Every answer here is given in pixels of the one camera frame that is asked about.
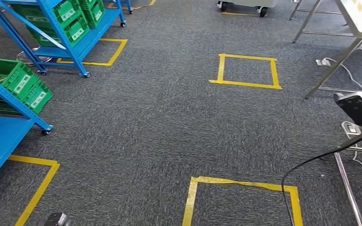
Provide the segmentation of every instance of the metal table leg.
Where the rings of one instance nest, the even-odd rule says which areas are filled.
[[[339,172],[341,173],[343,183],[345,185],[345,189],[347,192],[347,197],[349,198],[350,204],[352,206],[354,216],[356,217],[356,221],[358,226],[362,226],[362,216],[359,211],[359,207],[357,206],[356,199],[354,198],[352,188],[350,187],[349,179],[347,178],[347,174],[345,168],[342,163],[341,155],[339,153],[335,153],[335,160],[337,161]]]
[[[309,23],[310,19],[312,18],[313,14],[315,13],[315,11],[317,10],[318,6],[320,5],[321,0],[317,0],[316,3],[314,4],[312,10],[310,11],[309,15],[307,15],[306,20],[303,22],[303,25],[300,27],[299,32],[297,33],[295,39],[293,40],[292,43],[296,43],[296,41],[299,39],[300,35],[303,33],[305,27],[307,26],[307,24]]]
[[[296,12],[299,10],[299,7],[300,7],[300,5],[302,4],[302,2],[303,2],[303,0],[300,0],[300,1],[297,3],[294,11],[292,12],[291,16],[289,17],[289,21],[291,21],[291,20],[295,17],[295,14],[296,14]]]
[[[354,42],[347,48],[347,50],[343,53],[343,55],[337,60],[335,64],[329,67],[320,78],[318,83],[310,90],[310,92],[304,97],[308,99],[313,93],[315,93],[325,81],[327,81],[331,75],[337,70],[337,68],[353,53],[353,51],[362,44],[362,39],[356,39]]]

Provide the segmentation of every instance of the shelf caster wheel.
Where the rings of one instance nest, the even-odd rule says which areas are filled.
[[[52,132],[52,130],[43,130],[43,131],[41,131],[41,134],[42,135],[48,135],[48,134],[50,134]]]
[[[260,17],[265,17],[267,14],[267,7],[258,7],[257,12],[260,14]]]
[[[89,72],[87,72],[87,74],[80,74],[81,76],[84,76],[85,78],[89,78],[91,77],[91,74]]]
[[[220,10],[221,10],[222,12],[227,11],[228,2],[223,2],[223,1],[222,1],[220,4],[221,4]]]

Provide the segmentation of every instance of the gray carpet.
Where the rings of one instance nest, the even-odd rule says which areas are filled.
[[[345,140],[340,123],[348,118],[332,93],[303,96],[326,69],[315,59],[337,58],[352,39],[302,35],[293,45],[307,14],[287,22],[294,7],[289,1],[266,18],[221,15],[216,2],[158,0],[126,14],[127,27],[116,23],[104,37],[128,39],[127,45],[112,67],[86,66],[89,79],[75,69],[49,68],[42,79],[55,96],[41,117],[55,125],[54,132],[41,137],[33,129],[15,153],[61,166],[27,226],[42,225],[56,211],[71,215],[77,226],[181,225],[190,177],[279,184],[288,169]],[[329,4],[326,9],[335,8]],[[344,23],[340,16],[315,15],[308,29],[345,31]],[[87,58],[106,62],[117,46],[100,43]],[[18,52],[0,28],[0,57]],[[277,58],[283,89],[209,83],[217,76],[219,53]],[[346,65],[362,82],[362,51]],[[227,59],[225,66],[229,80],[270,81],[263,62]],[[354,87],[343,70],[327,85]],[[352,157],[343,154],[362,210],[362,167]],[[22,167],[7,166],[16,164]],[[23,165],[8,161],[0,170],[0,225],[15,223],[46,170]],[[287,183],[298,186],[305,226],[356,225],[332,159],[302,167]],[[199,184],[192,225],[289,222],[280,192]]]

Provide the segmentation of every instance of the caster wheel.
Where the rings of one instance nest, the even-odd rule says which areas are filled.
[[[260,10],[260,17],[266,16],[267,10],[268,10],[267,7],[263,7],[263,8]]]
[[[228,2],[222,2],[221,3],[221,11],[225,12],[225,11],[227,11],[227,8],[228,8]]]
[[[80,75],[84,76],[84,78],[89,78],[89,77],[91,77],[91,74],[90,74],[89,72],[87,72],[87,74],[80,74]]]
[[[48,135],[48,134],[50,134],[52,132],[52,130],[43,130],[43,131],[41,131],[41,134],[43,134],[43,135]]]

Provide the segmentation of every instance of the yellow tape square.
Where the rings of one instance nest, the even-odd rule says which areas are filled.
[[[121,51],[123,50],[125,44],[127,43],[128,39],[99,39],[99,41],[112,41],[112,42],[119,42],[120,46],[117,48],[116,52],[113,56],[107,61],[106,63],[96,63],[96,62],[83,62],[83,65],[97,65],[97,66],[112,66],[113,63],[116,61],[118,56],[120,55]],[[73,61],[66,61],[59,58],[57,63],[64,63],[64,64],[73,64]]]
[[[53,176],[56,174],[56,171],[58,170],[60,164],[55,160],[38,159],[13,154],[9,156],[8,160],[50,166],[50,169],[46,174],[44,180],[42,181],[37,191],[34,193],[33,197],[25,207],[23,213],[20,215],[19,219],[15,223],[15,226],[23,226],[27,219],[30,217],[38,201],[41,199]]]
[[[144,8],[144,7],[148,7],[148,6],[153,6],[154,4],[155,4],[155,2],[156,2],[156,0],[150,0],[150,3],[149,4],[147,4],[147,5],[145,5],[145,6],[138,6],[138,7],[133,7],[132,9],[134,10],[134,9],[140,9],[140,8]],[[115,6],[115,4],[114,3],[110,3],[108,6],[107,6],[107,8],[117,8],[116,6]]]
[[[245,186],[261,187],[273,191],[282,191],[281,185],[276,185],[276,184],[243,182],[243,181],[235,181],[235,180],[228,180],[221,178],[210,178],[210,177],[197,177],[197,178],[191,177],[191,181],[189,183],[187,202],[185,204],[184,218],[182,220],[182,226],[191,226],[192,224],[193,208],[195,205],[197,185],[199,182],[208,183],[208,184],[239,184]],[[289,192],[290,195],[294,226],[303,226],[303,219],[300,210],[297,187],[284,185],[284,189],[286,192]]]
[[[217,74],[217,80],[209,80],[210,83],[217,83],[217,84],[227,84],[227,85],[237,85],[237,86],[251,86],[251,87],[259,87],[259,88],[268,88],[268,89],[282,89],[278,82],[278,75],[277,75],[277,67],[275,65],[275,58],[269,57],[257,57],[257,56],[244,56],[244,55],[233,55],[233,54],[225,54],[220,53],[220,63],[219,63],[219,70]],[[260,84],[260,83],[249,83],[249,82],[240,82],[240,81],[227,81],[224,80],[224,67],[225,67],[225,58],[240,58],[240,59],[250,59],[250,60],[267,60],[270,62],[270,69],[271,69],[271,78],[272,84]]]

